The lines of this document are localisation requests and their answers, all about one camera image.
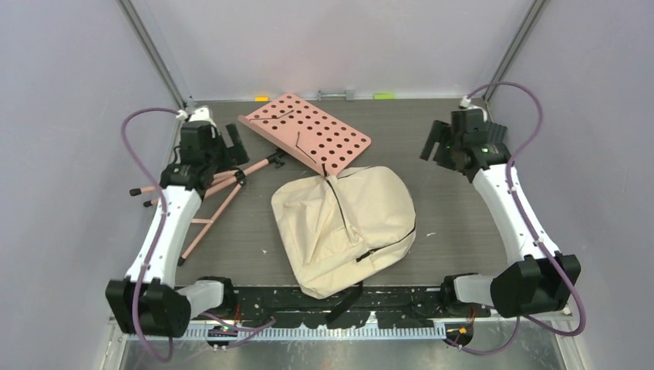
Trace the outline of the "cream canvas backpack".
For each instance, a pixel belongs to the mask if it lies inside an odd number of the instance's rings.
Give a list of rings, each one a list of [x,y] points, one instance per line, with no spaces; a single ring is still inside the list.
[[[336,321],[362,295],[365,279],[403,259],[416,240],[416,210],[385,166],[353,167],[278,188],[271,207],[304,294],[326,299],[353,287],[328,314]]]

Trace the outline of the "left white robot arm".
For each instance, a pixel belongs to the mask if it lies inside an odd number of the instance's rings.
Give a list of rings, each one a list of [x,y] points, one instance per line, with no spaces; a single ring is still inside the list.
[[[235,124],[226,126],[232,146],[207,120],[190,121],[181,128],[179,160],[160,175],[165,199],[148,230],[137,259],[123,280],[111,280],[106,298],[122,332],[136,334],[133,307],[144,335],[180,338],[189,321],[209,311],[226,319],[237,307],[231,280],[201,277],[175,288],[181,249],[194,215],[216,173],[233,170],[249,158]]]

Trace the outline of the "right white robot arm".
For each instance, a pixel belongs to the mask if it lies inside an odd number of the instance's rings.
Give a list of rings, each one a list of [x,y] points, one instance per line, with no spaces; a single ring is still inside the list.
[[[471,304],[492,307],[504,318],[560,311],[571,296],[560,273],[572,284],[581,273],[577,257],[560,252],[528,203],[509,163],[506,131],[486,121],[482,109],[455,110],[450,122],[433,122],[420,154],[467,178],[490,211],[507,255],[507,268],[495,277],[444,278],[440,306],[450,316],[462,315]]]

